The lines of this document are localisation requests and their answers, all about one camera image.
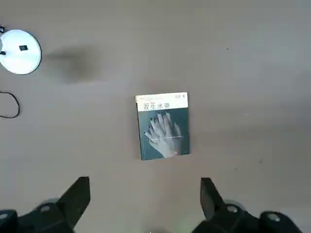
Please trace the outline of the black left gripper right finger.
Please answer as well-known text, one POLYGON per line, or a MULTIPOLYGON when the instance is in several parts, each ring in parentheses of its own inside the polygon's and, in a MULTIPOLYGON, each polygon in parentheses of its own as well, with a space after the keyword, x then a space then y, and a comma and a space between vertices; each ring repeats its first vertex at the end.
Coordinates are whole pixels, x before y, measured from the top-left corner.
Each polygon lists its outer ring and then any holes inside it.
POLYGON ((236 204, 225 203, 211 178, 202 178, 200 204, 205 220, 194 233, 300 233, 297 225, 285 214, 264 211, 251 215, 236 204))

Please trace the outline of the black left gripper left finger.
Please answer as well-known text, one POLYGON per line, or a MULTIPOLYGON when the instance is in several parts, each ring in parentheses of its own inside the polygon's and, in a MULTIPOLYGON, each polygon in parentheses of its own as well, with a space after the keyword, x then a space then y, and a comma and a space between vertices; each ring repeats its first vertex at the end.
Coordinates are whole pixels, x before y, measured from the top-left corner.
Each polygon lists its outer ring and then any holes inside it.
POLYGON ((14 209, 0 211, 2 233, 73 233, 90 204, 90 180, 79 177, 56 202, 46 202, 19 216, 14 209))

